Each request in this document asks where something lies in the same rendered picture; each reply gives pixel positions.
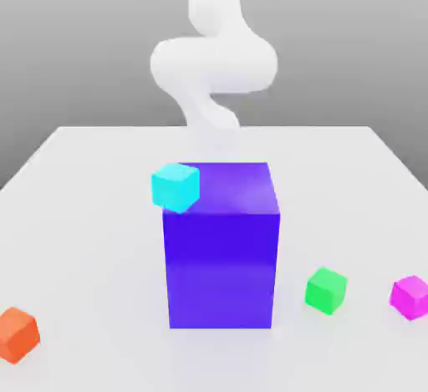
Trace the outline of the small magenta cube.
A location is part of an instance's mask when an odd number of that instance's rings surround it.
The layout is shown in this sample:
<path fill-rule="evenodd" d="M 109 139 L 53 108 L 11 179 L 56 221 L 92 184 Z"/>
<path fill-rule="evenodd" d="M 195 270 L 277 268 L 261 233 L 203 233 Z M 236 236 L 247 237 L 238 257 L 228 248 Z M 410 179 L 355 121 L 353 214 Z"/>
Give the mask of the small magenta cube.
<path fill-rule="evenodd" d="M 416 275 L 395 281 L 390 294 L 390 305 L 410 321 L 427 315 L 428 283 Z"/>

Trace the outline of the small orange cube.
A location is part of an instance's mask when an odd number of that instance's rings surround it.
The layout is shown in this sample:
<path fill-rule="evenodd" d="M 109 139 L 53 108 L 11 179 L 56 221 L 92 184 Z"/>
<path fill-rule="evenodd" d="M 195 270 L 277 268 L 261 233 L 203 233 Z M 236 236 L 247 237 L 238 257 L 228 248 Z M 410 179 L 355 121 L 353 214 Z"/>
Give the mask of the small orange cube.
<path fill-rule="evenodd" d="M 18 309 L 8 308 L 0 315 L 0 358 L 17 364 L 40 343 L 35 317 Z"/>

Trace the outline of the small green cube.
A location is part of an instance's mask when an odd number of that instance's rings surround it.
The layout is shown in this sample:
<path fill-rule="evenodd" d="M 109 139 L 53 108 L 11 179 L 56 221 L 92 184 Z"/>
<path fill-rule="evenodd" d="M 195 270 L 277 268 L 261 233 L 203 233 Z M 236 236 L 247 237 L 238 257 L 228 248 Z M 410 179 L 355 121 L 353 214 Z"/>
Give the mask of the small green cube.
<path fill-rule="evenodd" d="M 307 282 L 305 303 L 332 315 L 344 301 L 348 278 L 326 267 L 319 268 Z"/>

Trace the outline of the small cyan cube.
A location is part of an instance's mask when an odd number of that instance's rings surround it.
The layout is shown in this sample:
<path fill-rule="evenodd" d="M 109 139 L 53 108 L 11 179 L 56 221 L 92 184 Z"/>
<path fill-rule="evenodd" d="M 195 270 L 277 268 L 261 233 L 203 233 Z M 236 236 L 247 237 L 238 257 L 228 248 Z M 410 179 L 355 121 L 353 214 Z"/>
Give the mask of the small cyan cube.
<path fill-rule="evenodd" d="M 152 201 L 164 210 L 183 213 L 200 198 L 200 171 L 169 163 L 151 175 Z"/>

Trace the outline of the large purple box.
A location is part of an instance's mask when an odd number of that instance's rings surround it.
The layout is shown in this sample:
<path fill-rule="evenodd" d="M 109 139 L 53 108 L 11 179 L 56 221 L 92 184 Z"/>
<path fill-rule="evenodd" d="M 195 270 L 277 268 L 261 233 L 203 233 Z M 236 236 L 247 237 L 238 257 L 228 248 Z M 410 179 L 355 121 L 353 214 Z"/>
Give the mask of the large purple box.
<path fill-rule="evenodd" d="M 171 328 L 270 328 L 280 210 L 265 162 L 197 163 L 200 198 L 162 214 Z"/>

